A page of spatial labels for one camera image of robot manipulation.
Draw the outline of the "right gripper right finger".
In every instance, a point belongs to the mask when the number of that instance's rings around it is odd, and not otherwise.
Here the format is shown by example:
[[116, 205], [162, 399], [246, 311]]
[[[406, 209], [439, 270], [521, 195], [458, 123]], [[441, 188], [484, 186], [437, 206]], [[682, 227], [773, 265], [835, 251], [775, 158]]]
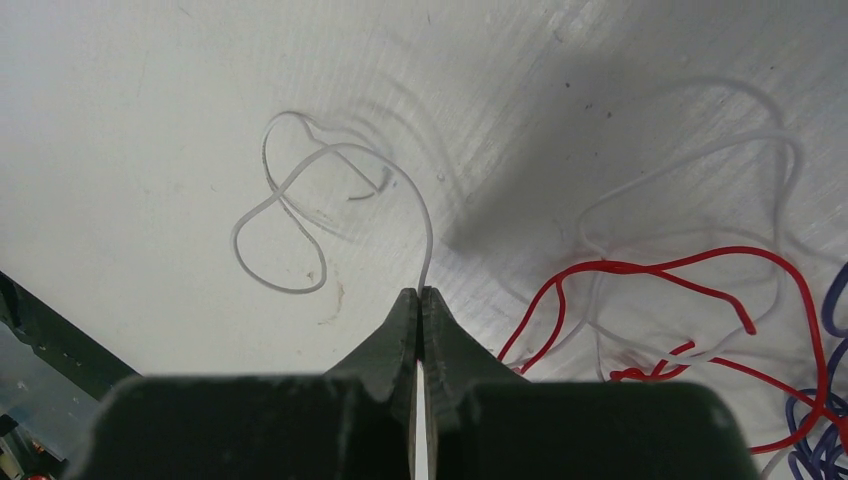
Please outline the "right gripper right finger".
[[525, 385], [527, 380], [476, 341], [430, 286], [420, 293], [420, 364], [429, 477], [473, 478], [478, 473], [479, 389]]

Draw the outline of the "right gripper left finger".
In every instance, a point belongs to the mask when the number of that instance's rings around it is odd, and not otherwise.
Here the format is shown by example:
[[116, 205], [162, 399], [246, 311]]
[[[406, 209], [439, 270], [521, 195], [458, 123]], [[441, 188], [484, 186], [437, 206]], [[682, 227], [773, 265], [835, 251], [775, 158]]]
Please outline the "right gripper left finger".
[[413, 479], [419, 295], [400, 291], [385, 320], [327, 376], [346, 389], [342, 479]]

